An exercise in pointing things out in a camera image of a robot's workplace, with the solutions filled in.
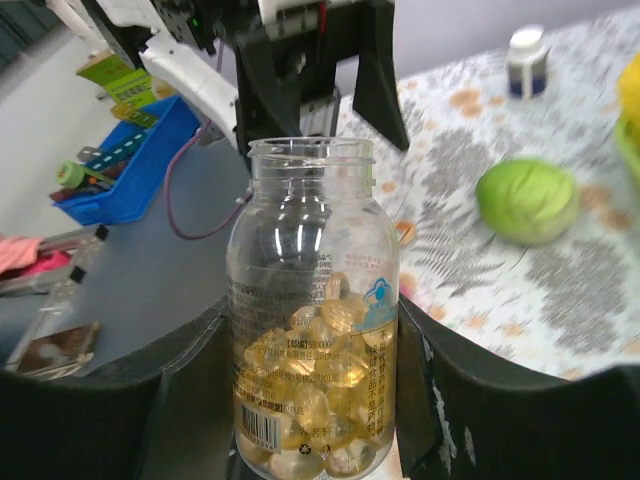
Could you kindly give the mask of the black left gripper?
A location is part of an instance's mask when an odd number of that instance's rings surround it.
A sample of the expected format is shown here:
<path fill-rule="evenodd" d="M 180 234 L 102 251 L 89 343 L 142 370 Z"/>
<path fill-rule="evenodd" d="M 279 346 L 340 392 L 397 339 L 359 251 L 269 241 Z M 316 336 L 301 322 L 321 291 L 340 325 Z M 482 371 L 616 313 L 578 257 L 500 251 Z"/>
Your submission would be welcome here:
<path fill-rule="evenodd" d="M 239 152 L 254 140 L 300 137 L 293 112 L 331 93 L 339 63 L 358 62 L 353 110 L 398 150 L 410 146 L 393 58 L 391 1 L 217 1 L 214 36 L 236 57 Z"/>

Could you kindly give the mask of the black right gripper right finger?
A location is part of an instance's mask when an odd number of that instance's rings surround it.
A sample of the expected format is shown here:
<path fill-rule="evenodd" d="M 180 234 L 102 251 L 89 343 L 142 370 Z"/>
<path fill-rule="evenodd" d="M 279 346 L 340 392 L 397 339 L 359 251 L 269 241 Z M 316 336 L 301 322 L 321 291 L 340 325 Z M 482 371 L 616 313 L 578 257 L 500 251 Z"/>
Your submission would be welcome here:
<path fill-rule="evenodd" d="M 501 358 L 398 307 L 396 434 L 410 479 L 636 479 L 639 368 L 577 381 Z"/>

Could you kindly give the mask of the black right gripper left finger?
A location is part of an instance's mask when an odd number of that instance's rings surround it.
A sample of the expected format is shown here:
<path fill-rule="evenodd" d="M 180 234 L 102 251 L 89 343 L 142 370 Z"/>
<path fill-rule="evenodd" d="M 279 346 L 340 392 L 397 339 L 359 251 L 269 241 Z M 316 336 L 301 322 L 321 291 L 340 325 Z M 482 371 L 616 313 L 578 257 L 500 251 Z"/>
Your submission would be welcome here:
<path fill-rule="evenodd" d="M 225 478 L 233 431 L 228 314 L 221 299 L 85 377 L 2 372 L 2 478 Z"/>

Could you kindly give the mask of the clear pill bottle yellow capsules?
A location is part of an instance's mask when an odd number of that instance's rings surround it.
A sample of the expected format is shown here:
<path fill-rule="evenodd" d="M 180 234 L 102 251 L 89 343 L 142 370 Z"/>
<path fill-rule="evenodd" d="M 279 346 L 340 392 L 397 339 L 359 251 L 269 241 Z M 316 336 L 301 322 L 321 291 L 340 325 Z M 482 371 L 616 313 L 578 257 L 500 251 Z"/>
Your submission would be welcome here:
<path fill-rule="evenodd" d="M 395 431 L 399 246 L 372 144 L 253 141 L 226 254 L 234 436 L 265 479 L 361 479 Z"/>

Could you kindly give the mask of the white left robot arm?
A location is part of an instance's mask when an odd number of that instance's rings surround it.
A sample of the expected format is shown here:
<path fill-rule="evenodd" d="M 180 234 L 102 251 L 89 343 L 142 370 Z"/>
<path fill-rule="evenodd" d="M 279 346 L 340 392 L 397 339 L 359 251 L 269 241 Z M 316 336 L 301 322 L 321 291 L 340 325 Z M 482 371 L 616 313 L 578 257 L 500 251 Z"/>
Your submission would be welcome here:
<path fill-rule="evenodd" d="M 326 145 L 303 113 L 356 59 L 353 110 L 409 147 L 393 59 L 391 1 L 52 1 L 94 52 L 110 50 L 189 100 L 244 156 Z"/>

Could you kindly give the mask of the small white blue pill bottle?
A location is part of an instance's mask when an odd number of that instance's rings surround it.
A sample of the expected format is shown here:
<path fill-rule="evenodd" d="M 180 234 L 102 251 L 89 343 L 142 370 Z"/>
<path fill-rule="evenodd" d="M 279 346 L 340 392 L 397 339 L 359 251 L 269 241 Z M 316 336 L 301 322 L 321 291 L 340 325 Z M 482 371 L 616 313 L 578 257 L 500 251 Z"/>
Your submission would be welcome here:
<path fill-rule="evenodd" d="M 549 47 L 544 27 L 526 25 L 516 30 L 509 41 L 507 71 L 510 93 L 520 99 L 541 94 L 547 86 Z"/>

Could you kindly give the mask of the floral patterned tablecloth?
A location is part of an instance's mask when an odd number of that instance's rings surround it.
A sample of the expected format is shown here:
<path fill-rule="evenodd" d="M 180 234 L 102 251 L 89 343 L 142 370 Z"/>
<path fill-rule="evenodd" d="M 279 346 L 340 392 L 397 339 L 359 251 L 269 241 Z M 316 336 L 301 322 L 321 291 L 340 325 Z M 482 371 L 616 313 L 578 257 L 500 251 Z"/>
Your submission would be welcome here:
<path fill-rule="evenodd" d="M 401 289 L 445 327 L 576 379 L 639 360 L 639 195 L 616 142 L 616 83 L 639 10 L 552 32 L 544 91 L 487 52 L 401 80 L 411 145 L 375 142 L 374 194 Z"/>

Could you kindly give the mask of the blue plastic storage bin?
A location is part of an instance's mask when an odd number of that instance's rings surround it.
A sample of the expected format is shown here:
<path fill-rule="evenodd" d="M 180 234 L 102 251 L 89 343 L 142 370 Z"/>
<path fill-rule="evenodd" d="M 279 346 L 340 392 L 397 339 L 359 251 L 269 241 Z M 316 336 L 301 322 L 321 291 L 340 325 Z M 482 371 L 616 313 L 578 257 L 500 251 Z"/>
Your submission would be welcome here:
<path fill-rule="evenodd" d="M 141 219 L 160 189 L 172 157 L 200 126 L 189 106 L 178 96 L 143 110 L 158 118 L 126 168 L 107 192 L 78 195 L 53 205 L 83 226 L 114 225 Z"/>

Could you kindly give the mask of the round green cabbage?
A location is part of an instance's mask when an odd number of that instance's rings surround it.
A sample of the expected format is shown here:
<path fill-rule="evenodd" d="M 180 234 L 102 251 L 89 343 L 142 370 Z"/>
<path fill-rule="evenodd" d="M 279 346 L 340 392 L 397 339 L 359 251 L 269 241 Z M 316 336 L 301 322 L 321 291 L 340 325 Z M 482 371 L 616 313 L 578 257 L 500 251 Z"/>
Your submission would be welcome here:
<path fill-rule="evenodd" d="M 514 158 L 494 165 L 479 179 L 476 202 L 484 223 L 511 242 L 552 242 L 580 213 L 573 174 L 541 158 Z"/>

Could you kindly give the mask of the green tape roll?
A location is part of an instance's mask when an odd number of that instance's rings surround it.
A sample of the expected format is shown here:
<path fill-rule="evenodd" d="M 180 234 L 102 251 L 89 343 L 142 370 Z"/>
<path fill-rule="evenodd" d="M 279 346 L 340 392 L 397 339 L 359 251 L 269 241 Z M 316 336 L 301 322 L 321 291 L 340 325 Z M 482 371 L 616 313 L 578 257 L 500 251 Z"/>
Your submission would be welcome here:
<path fill-rule="evenodd" d="M 78 189 L 97 184 L 99 178 L 92 170 L 79 163 L 63 161 L 56 170 L 56 182 L 65 188 Z"/>

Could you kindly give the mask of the yellow napa cabbage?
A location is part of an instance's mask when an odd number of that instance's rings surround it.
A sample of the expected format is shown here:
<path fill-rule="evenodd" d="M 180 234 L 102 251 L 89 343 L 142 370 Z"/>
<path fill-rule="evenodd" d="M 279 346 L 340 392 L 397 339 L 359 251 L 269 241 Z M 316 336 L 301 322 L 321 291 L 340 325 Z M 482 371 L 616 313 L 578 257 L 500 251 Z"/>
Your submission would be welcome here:
<path fill-rule="evenodd" d="M 640 103 L 640 54 L 637 53 L 625 66 L 617 81 L 617 96 L 623 116 L 639 127 Z"/>

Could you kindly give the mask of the lime green plastic basket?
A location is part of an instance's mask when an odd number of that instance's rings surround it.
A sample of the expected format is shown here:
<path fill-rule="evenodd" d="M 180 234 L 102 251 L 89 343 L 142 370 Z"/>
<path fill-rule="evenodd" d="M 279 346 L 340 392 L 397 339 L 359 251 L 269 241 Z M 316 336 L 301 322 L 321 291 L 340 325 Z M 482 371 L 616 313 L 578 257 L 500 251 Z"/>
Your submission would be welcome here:
<path fill-rule="evenodd" d="M 633 141 L 629 122 L 619 117 L 614 127 L 614 140 L 634 186 L 639 189 L 639 148 Z"/>

